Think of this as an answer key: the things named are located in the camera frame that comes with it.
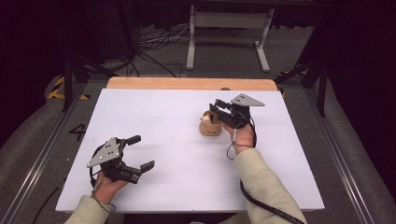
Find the person's right hand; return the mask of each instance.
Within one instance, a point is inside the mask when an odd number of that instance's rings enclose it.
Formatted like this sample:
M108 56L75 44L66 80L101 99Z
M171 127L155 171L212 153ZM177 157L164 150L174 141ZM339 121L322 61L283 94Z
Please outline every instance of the person's right hand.
M221 124L225 131L230 134L231 141L233 141L233 128L225 123ZM233 148L235 149L236 155L253 147L253 137L254 132L250 125L246 125L241 129L236 129L236 140L233 142Z

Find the person's right arm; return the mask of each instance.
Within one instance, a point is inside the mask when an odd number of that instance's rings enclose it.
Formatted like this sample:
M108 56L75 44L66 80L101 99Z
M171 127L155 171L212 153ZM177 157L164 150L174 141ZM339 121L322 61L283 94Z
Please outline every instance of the person's right arm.
M223 126L233 139L233 129ZM277 208L306 223L298 204L283 186L277 175L268 167L259 150L253 147L253 131L247 125L237 130L236 141L233 143L236 157L233 164L238 171L245 190L253 198ZM289 223L247 200L247 213L252 224L258 223Z

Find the white tabletop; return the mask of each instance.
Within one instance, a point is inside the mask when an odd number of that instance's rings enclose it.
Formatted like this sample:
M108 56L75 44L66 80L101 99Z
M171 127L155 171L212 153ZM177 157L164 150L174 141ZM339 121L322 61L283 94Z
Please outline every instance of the white tabletop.
M323 209L288 110L278 91L114 90L101 92L56 210L73 211L92 186L86 168L93 152L110 137L141 135L124 149L123 161L139 168L155 161L137 185L129 184L113 203L122 213L238 212L246 210L239 177L226 156L230 135L207 137L200 117L216 99L230 102L244 93L263 103L251 107L257 149L303 210Z

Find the hand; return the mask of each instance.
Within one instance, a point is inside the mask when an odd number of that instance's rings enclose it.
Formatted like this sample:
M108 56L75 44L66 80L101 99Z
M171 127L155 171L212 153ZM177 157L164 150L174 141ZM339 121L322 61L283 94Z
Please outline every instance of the hand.
M109 177L104 176L102 172L98 173L96 184L100 180L102 182L100 183L99 188L94 192L94 196L97 201L106 204L110 204L114 196L116 196L117 191L128 184L128 182L122 180L113 181Z
M233 128L225 123L221 123L223 128L230 134L231 140L233 141ZM236 155L240 152L250 149L253 147L254 132L250 125L246 125L241 129L236 129L236 140L233 142L233 149L235 149Z

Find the yellow and black hazard tape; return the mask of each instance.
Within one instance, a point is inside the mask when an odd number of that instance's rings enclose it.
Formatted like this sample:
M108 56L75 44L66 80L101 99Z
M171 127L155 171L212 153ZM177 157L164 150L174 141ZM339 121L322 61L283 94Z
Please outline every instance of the yellow and black hazard tape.
M58 90L61 88L62 84L64 84L64 76L60 76L55 83L55 86L52 88L52 91L49 94L48 99L64 99L64 94L58 93ZM91 99L90 95L81 95L79 97L80 100L89 100Z

